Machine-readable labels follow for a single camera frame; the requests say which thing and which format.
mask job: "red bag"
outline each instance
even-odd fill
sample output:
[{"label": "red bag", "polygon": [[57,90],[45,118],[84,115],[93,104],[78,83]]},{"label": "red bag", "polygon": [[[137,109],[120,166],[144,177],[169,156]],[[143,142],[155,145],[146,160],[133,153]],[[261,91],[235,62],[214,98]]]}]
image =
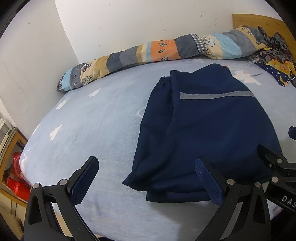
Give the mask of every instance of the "red bag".
[{"label": "red bag", "polygon": [[24,175],[20,170],[20,155],[21,152],[15,152],[12,154],[12,169],[9,177],[6,180],[6,185],[9,187],[15,195],[28,201],[30,196],[30,185],[23,179]]},{"label": "red bag", "polygon": [[18,197],[24,199],[25,201],[29,200],[31,188],[28,187],[27,183],[21,183],[13,180],[11,177],[8,177],[6,180],[6,185],[11,190],[13,190],[15,195],[17,195]]}]

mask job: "wooden shelf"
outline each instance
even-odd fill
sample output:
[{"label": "wooden shelf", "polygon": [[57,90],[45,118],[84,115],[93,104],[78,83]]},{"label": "wooden shelf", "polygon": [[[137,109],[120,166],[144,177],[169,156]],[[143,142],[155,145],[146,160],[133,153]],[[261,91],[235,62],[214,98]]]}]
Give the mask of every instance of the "wooden shelf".
[{"label": "wooden shelf", "polygon": [[24,147],[27,143],[27,140],[23,137],[23,135],[18,131],[18,129],[15,127],[12,129],[11,133],[9,134],[9,138],[6,141],[1,153],[0,153],[0,180],[1,187],[0,187],[0,193],[2,193],[4,196],[9,198],[10,200],[14,201],[15,203],[27,207],[27,202],[18,196],[15,195],[15,193],[10,190],[5,182],[3,181],[3,175],[4,171],[7,165],[7,162],[9,160],[9,157],[12,154],[12,151],[15,147],[15,145],[19,147]]}]

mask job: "striped blanket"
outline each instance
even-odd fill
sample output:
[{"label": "striped blanket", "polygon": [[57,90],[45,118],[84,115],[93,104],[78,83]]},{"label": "striped blanket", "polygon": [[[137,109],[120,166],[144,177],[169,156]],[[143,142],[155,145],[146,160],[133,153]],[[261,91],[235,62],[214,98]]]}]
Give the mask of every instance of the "striped blanket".
[{"label": "striped blanket", "polygon": [[74,66],[59,80],[57,90],[76,89],[117,70],[139,64],[198,55],[211,59],[240,58],[265,47],[263,35],[258,29],[248,26],[201,37],[188,34],[176,39],[152,41]]}]

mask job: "wooden furniture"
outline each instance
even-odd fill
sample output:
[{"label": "wooden furniture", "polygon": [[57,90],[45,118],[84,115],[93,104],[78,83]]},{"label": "wooden furniture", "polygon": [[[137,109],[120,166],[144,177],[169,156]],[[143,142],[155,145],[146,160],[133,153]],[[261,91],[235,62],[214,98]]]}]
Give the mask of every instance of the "wooden furniture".
[{"label": "wooden furniture", "polygon": [[27,141],[28,140],[23,137],[23,135],[18,131],[18,129],[14,127],[9,133],[9,137],[0,153],[0,180],[2,180],[0,193],[2,193],[4,196],[14,201],[15,203],[22,205],[23,207],[27,207],[27,202],[19,198],[18,196],[16,196],[14,192],[6,186],[3,180],[3,175],[6,169],[9,157],[12,155],[12,151],[15,145],[19,146],[23,150]]},{"label": "wooden furniture", "polygon": [[19,220],[17,217],[11,215],[9,212],[5,210],[5,208],[0,206],[0,214],[3,218],[3,220],[6,222],[7,226],[10,228],[10,230],[14,233],[14,235],[20,240],[22,236],[24,235],[24,232],[20,226],[21,220]]},{"label": "wooden furniture", "polygon": [[247,25],[253,28],[260,26],[266,31],[268,36],[273,36],[276,32],[279,32],[286,41],[294,60],[296,60],[296,41],[283,21],[255,14],[233,14],[232,23],[233,28],[237,28],[240,25]]}]

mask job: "gray reflective stripe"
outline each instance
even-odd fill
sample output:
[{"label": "gray reflective stripe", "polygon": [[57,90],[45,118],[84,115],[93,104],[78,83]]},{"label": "gray reflective stripe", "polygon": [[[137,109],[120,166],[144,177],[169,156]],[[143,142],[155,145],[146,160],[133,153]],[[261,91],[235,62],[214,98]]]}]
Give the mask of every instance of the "gray reflective stripe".
[{"label": "gray reflective stripe", "polygon": [[226,97],[226,96],[233,96],[233,97],[238,97],[238,96],[250,96],[250,97],[255,97],[254,94],[251,91],[234,91],[234,92],[229,92],[229,93],[224,93],[224,94],[186,94],[181,92],[180,93],[180,99],[181,100],[210,100],[210,99],[216,99],[216,98],[221,98],[221,97]]}]

